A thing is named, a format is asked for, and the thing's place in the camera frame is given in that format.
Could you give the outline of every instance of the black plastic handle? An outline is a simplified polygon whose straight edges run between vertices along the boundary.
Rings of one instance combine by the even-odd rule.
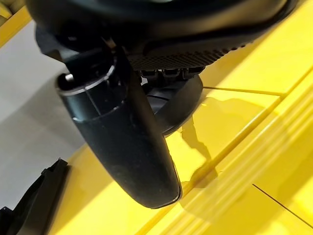
[[[108,173],[138,203],[159,208],[180,199],[181,185],[139,80],[129,65],[115,63],[83,86],[71,87],[63,74],[57,90]]]

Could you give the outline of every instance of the curved black housing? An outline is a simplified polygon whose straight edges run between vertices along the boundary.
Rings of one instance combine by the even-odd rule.
[[[182,192],[174,163],[140,77],[131,67],[117,61],[99,79],[81,86],[72,82],[62,74],[57,91],[108,173],[146,207],[179,200]]]

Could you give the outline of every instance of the white floor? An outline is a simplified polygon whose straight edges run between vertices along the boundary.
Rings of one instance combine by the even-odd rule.
[[[40,54],[33,22],[0,48],[0,208],[83,143],[54,91],[65,66]]]

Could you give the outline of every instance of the textured black surface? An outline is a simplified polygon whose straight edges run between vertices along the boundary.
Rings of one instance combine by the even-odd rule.
[[[158,69],[180,69],[207,66],[213,64],[222,56],[237,49],[222,49],[213,51],[195,51],[173,55],[155,55],[155,56],[129,56],[128,59],[134,70],[154,70]]]

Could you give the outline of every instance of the yellow surface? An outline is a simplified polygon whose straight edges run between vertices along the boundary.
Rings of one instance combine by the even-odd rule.
[[[223,215],[204,195],[188,196],[177,204],[148,235],[311,235],[313,230],[254,186]]]
[[[3,16],[6,19],[9,19],[12,16],[11,11],[0,2],[0,16]]]
[[[167,138],[184,194],[279,101],[277,96],[230,91],[205,90],[205,95],[193,118]],[[50,234],[144,233],[172,207],[151,210],[137,204],[88,148],[69,163],[72,171]]]
[[[207,66],[201,74],[204,86],[289,93],[313,65],[312,13],[313,1],[302,1],[272,32]]]
[[[313,226],[313,73],[279,106],[264,135],[268,167],[255,184]]]
[[[14,14],[8,21],[0,27],[0,47],[9,41],[18,31],[20,31],[31,17],[26,9],[22,7],[16,14]]]

